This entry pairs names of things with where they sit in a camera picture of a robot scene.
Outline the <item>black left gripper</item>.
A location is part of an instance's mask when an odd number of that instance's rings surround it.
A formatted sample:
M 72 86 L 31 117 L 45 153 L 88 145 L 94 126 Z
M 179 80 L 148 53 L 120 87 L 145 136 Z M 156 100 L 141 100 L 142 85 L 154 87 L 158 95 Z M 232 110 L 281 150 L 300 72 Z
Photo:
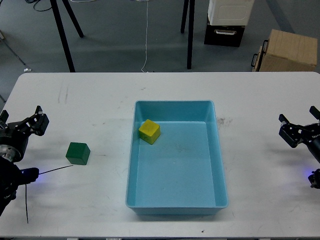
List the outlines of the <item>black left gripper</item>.
M 9 113 L 3 110 L 0 114 L 0 156 L 16 163 L 24 157 L 28 135 L 43 136 L 50 121 L 40 105 L 23 121 L 6 123 L 8 118 Z

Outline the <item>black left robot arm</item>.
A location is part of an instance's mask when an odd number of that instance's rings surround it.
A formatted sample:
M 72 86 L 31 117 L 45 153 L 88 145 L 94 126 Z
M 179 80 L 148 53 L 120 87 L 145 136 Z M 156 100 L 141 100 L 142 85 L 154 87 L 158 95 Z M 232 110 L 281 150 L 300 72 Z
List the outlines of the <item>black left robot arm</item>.
M 43 136 L 49 125 L 49 119 L 41 106 L 35 113 L 22 121 L 7 123 L 9 114 L 3 110 L 0 114 L 0 212 L 16 198 L 21 185 L 35 182 L 39 177 L 36 167 L 19 169 L 15 163 L 24 158 L 29 137 L 34 134 Z

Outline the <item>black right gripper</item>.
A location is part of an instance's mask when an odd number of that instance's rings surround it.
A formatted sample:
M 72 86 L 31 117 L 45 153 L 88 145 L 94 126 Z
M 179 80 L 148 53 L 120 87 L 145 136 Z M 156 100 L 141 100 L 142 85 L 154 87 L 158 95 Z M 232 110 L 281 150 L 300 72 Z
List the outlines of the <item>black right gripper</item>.
M 309 112 L 315 119 L 320 119 L 320 111 L 314 105 L 310 107 Z M 279 115 L 278 120 L 281 123 L 279 135 L 283 140 L 291 148 L 296 148 L 303 142 L 314 158 L 320 162 L 320 124 L 296 125 L 290 123 L 283 114 Z

